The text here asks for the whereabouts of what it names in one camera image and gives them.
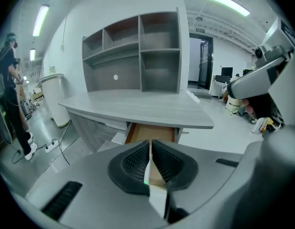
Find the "exit sign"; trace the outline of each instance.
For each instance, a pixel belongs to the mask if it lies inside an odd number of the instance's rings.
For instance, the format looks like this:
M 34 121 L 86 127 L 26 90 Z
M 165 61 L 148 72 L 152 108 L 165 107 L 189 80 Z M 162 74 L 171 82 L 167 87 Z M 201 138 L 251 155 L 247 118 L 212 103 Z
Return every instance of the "exit sign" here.
M 197 32 L 200 32 L 200 33 L 205 33 L 205 30 L 203 30 L 203 29 L 199 29 L 199 28 L 196 28 L 196 31 L 197 31 Z

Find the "power strip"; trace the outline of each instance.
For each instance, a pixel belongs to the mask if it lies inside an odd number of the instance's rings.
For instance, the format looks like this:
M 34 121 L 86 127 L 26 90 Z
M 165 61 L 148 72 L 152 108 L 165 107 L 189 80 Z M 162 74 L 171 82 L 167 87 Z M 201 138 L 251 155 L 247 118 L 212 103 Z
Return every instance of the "power strip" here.
M 49 153 L 52 149 L 57 147 L 59 142 L 57 140 L 53 141 L 49 146 L 46 146 L 46 153 Z

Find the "white sneaker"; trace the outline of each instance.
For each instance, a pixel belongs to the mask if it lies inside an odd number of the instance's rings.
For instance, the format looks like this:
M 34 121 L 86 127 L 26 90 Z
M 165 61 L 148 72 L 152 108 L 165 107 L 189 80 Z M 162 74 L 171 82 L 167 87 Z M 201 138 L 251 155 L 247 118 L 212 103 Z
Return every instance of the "white sneaker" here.
M 32 155 L 36 152 L 37 144 L 31 143 L 30 147 L 31 147 L 31 152 L 24 156 L 26 160 L 30 160 L 32 158 Z
M 31 132 L 30 133 L 30 139 L 28 140 L 28 144 L 31 144 L 33 142 L 33 134 Z

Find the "gray shelving unit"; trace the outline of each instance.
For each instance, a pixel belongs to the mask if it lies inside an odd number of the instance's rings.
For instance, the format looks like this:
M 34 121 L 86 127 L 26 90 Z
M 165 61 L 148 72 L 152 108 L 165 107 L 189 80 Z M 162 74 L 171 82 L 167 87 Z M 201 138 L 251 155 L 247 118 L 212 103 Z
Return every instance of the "gray shelving unit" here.
M 181 47 L 177 12 L 142 14 L 83 40 L 89 92 L 141 89 L 179 93 Z

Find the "doorway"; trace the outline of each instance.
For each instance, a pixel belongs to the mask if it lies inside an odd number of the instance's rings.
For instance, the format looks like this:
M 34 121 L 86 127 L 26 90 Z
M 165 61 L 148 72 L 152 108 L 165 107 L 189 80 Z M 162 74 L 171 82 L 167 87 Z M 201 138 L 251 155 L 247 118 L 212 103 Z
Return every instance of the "doorway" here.
M 213 38 L 190 33 L 188 87 L 209 90 L 212 77 L 212 65 Z

